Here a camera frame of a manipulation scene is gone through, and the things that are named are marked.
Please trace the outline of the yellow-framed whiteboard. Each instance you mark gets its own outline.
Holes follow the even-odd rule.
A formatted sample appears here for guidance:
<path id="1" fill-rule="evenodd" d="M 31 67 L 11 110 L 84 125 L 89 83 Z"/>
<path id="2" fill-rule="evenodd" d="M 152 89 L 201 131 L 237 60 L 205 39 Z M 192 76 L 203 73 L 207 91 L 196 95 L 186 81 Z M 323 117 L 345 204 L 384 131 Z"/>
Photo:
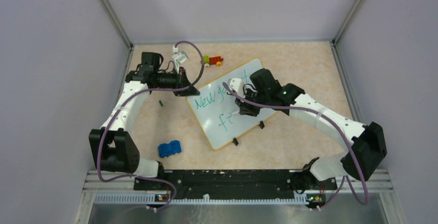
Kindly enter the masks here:
<path id="1" fill-rule="evenodd" d="M 227 94 L 222 83 L 231 78 L 249 83 L 249 76 L 261 68 L 263 63 L 259 58 L 249 60 L 199 87 L 200 95 L 186 98 L 212 149 L 222 148 L 276 114 L 272 109 L 261 109 L 256 117 L 230 115 L 239 108 L 234 103 L 235 97 Z"/>

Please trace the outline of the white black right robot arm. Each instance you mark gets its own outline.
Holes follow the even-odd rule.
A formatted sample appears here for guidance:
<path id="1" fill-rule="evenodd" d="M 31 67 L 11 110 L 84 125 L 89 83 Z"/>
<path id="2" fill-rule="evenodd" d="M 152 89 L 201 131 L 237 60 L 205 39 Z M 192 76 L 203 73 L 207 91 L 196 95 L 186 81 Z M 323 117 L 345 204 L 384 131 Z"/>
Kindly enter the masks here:
<path id="1" fill-rule="evenodd" d="M 236 97 L 240 115 L 256 117 L 262 109 L 281 111 L 312 125 L 343 148 L 339 154 L 315 158 L 304 167 L 306 187 L 316 189 L 324 180 L 341 176 L 366 182 L 387 155 L 384 131 L 376 122 L 363 124 L 349 119 L 294 84 L 282 86 L 265 68 L 254 72 L 250 80 L 249 87 L 239 78 L 224 84 L 228 93 Z"/>

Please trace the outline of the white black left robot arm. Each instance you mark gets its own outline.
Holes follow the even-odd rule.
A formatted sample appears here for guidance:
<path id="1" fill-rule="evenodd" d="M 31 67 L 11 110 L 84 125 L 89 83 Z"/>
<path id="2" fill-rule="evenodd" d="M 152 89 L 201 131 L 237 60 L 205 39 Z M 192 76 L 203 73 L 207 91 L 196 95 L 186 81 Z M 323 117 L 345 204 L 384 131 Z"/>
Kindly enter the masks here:
<path id="1" fill-rule="evenodd" d="M 172 56 L 174 68 L 167 71 L 161 69 L 164 60 L 161 54 L 142 53 L 140 64 L 127 74 L 122 94 L 112 113 L 99 129 L 89 133 L 96 168 L 146 177 L 146 183 L 156 190 L 165 185 L 166 176 L 159 172 L 159 162 L 140 155 L 130 132 L 151 92 L 171 91 L 177 97 L 200 94 L 181 66 L 187 59 L 185 52 L 175 52 Z"/>

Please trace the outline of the red toy train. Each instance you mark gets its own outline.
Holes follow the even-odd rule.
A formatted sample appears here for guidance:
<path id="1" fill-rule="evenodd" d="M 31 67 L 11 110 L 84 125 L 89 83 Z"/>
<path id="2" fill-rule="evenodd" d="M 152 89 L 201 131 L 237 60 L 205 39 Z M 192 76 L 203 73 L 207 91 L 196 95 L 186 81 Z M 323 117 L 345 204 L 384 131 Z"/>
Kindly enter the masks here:
<path id="1" fill-rule="evenodd" d="M 223 57 L 220 55 L 216 55 L 213 57 L 203 56 L 202 59 L 203 59 L 205 67 L 207 67 L 207 68 L 210 67 L 211 65 L 215 65 L 217 67 L 220 67 L 220 66 L 222 66 L 223 60 L 224 60 Z"/>

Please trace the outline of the blue toy car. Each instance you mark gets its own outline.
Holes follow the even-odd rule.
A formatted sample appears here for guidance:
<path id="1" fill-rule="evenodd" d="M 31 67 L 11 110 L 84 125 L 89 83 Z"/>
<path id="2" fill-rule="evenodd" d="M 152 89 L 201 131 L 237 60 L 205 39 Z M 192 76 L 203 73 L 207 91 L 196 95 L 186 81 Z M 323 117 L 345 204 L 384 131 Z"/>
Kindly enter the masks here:
<path id="1" fill-rule="evenodd" d="M 160 158 L 166 158 L 171 155 L 176 155 L 182 152 L 180 141 L 173 140 L 169 143 L 162 143 L 158 146 Z"/>

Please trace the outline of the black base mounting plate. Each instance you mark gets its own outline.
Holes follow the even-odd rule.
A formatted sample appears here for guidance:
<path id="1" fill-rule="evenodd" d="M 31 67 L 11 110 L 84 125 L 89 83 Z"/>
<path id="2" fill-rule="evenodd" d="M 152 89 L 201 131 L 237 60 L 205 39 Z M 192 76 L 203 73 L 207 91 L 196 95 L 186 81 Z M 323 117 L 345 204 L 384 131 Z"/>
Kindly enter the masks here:
<path id="1" fill-rule="evenodd" d="M 161 170 L 158 181 L 136 178 L 134 190 L 170 193 L 176 188 L 177 200 L 274 200 L 292 199 L 312 190 L 336 190 L 334 178 L 318 181 L 309 172 L 292 169 L 265 170 Z"/>

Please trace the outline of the aluminium frame rail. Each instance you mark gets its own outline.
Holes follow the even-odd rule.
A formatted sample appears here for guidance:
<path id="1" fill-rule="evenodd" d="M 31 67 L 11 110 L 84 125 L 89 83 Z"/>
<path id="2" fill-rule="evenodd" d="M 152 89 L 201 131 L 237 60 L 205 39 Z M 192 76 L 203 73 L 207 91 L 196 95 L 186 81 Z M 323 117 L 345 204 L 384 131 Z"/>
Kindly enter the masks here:
<path id="1" fill-rule="evenodd" d="M 89 171 L 75 222 L 86 223 L 95 203 L 154 209 L 168 204 L 286 204 L 317 210 L 328 203 L 328 195 L 334 194 L 378 194 L 387 221 L 406 222 L 385 169 L 375 171 L 366 183 L 342 177 L 318 181 L 302 169 L 164 170 L 152 180 L 115 173 L 110 182 L 100 181 L 96 171 Z"/>

